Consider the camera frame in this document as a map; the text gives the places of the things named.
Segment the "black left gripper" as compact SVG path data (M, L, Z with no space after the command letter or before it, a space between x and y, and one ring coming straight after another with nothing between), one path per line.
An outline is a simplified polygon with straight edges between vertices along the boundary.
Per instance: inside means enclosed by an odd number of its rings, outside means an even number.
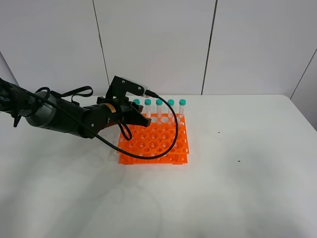
M95 134L107 127L118 125L124 138L130 139L131 130L125 122L127 117L130 125L148 127L152 121L151 118L147 118L141 113L143 106L129 103L128 100L121 104L118 99L101 99L98 104L82 109L81 122Z

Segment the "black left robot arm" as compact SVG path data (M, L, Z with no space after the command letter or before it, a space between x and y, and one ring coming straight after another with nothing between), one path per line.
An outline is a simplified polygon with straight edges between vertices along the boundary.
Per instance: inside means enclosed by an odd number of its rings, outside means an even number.
M94 138L101 130L119 125L121 130L129 125L148 127L151 119L142 115L143 106L129 101L126 93L144 96L144 86L126 78L115 76L105 97L98 97L95 105L81 107L74 100L65 97L90 97L90 86L80 87L60 94L48 87L38 89L34 94L9 83L0 81L0 110L14 118L17 127L22 117L33 126L82 138Z

